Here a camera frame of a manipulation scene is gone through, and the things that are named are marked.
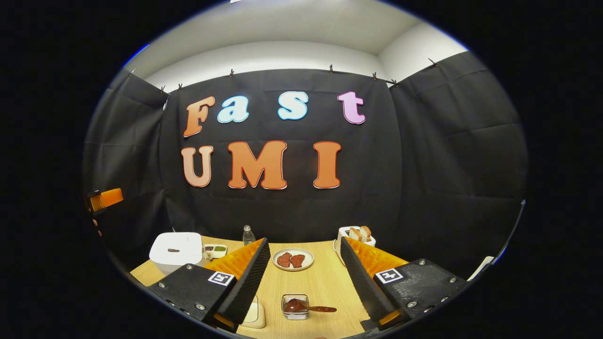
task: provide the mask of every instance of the orange letter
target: orange letter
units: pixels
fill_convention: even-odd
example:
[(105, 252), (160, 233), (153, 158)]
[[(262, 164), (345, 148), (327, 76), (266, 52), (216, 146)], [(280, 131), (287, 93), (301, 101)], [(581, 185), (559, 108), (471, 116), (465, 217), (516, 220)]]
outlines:
[(192, 157), (195, 155), (195, 149), (192, 147), (182, 148), (180, 153), (184, 160), (185, 178), (192, 186), (205, 187), (212, 180), (212, 168), (210, 165), (210, 154), (213, 152), (211, 146), (201, 146), (199, 153), (201, 153), (201, 163), (203, 164), (203, 175), (198, 177), (195, 175), (195, 165), (193, 164)]
[(337, 152), (341, 145), (331, 141), (321, 141), (314, 144), (318, 152), (318, 177), (314, 180), (316, 188), (339, 187), (339, 179), (335, 176), (337, 169)]
[(245, 188), (247, 182), (243, 180), (243, 171), (251, 187), (256, 187), (264, 172), (262, 187), (265, 189), (283, 189), (287, 182), (283, 180), (283, 152), (287, 144), (283, 141), (268, 141), (260, 156), (256, 158), (246, 142), (233, 142), (228, 145), (232, 153), (232, 180), (228, 182), (231, 188)]
[(207, 97), (201, 101), (197, 101), (194, 104), (188, 105), (186, 111), (189, 112), (188, 120), (186, 121), (185, 138), (195, 135), (201, 131), (201, 125), (199, 125), (199, 119), (204, 122), (207, 119), (207, 107), (212, 107), (216, 103), (214, 97)]

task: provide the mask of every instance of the plastic bottle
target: plastic bottle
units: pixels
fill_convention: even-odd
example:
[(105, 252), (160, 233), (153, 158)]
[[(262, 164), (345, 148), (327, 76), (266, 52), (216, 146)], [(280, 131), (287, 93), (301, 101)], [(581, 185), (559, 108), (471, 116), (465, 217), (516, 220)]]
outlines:
[(251, 232), (251, 227), (249, 225), (245, 225), (245, 227), (243, 227), (243, 245), (247, 246), (255, 240), (256, 237)]

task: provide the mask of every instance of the spoon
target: spoon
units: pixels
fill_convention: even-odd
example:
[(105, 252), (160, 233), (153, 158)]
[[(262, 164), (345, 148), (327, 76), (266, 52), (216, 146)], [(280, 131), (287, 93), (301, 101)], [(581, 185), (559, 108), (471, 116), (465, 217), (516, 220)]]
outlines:
[(337, 311), (334, 307), (325, 307), (325, 306), (308, 306), (308, 304), (299, 299), (291, 299), (285, 304), (285, 312), (299, 312), (303, 310), (310, 310), (316, 312), (335, 312)]

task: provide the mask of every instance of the black curtain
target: black curtain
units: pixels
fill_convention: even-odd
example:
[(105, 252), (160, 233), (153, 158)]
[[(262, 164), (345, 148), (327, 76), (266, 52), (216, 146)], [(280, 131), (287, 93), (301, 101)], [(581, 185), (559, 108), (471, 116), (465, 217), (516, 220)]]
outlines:
[(501, 250), (524, 199), (528, 157), (519, 116), (471, 52), (390, 91), (405, 164), (398, 253), (468, 278)]
[(83, 154), (83, 194), (121, 188), (124, 201), (96, 220), (107, 247), (128, 268), (148, 259), (155, 237), (172, 231), (159, 176), (159, 125), (167, 93), (123, 69), (90, 121)]
[[(287, 91), (308, 95), (307, 114), (299, 120), (282, 120), (279, 96)], [(364, 104), (358, 113), (362, 124), (345, 117), (338, 95), (355, 92)], [(248, 98), (248, 118), (220, 123), (222, 102), (235, 95)], [(202, 130), (188, 138), (187, 106), (215, 97)], [(258, 157), (268, 141), (284, 141), (282, 168), (287, 187), (282, 190), (233, 189), (234, 141), (247, 142)], [(341, 145), (337, 153), (337, 188), (317, 189), (316, 142)], [(184, 177), (184, 147), (213, 146), (211, 182), (191, 186)], [(241, 239), (248, 224), (257, 238), (271, 242), (309, 242), (335, 239), (339, 227), (369, 225), (379, 243), (390, 242), (400, 201), (401, 158), (396, 113), (386, 82), (358, 74), (287, 69), (235, 74), (186, 86), (170, 93), (161, 126), (160, 168), (166, 204), (174, 229), (227, 239)], [(194, 156), (201, 175), (201, 156)]]

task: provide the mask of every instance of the meat slice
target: meat slice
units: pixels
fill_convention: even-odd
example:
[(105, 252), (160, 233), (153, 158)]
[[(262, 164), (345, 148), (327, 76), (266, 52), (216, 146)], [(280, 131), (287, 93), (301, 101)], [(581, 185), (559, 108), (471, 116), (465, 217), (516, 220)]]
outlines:
[(291, 257), (291, 263), (293, 264), (293, 268), (300, 268), (302, 266), (303, 260), (306, 258), (305, 255), (294, 255)]
[(276, 259), (276, 263), (282, 267), (289, 267), (291, 265), (289, 259), (291, 259), (291, 253), (285, 252), (285, 254)]

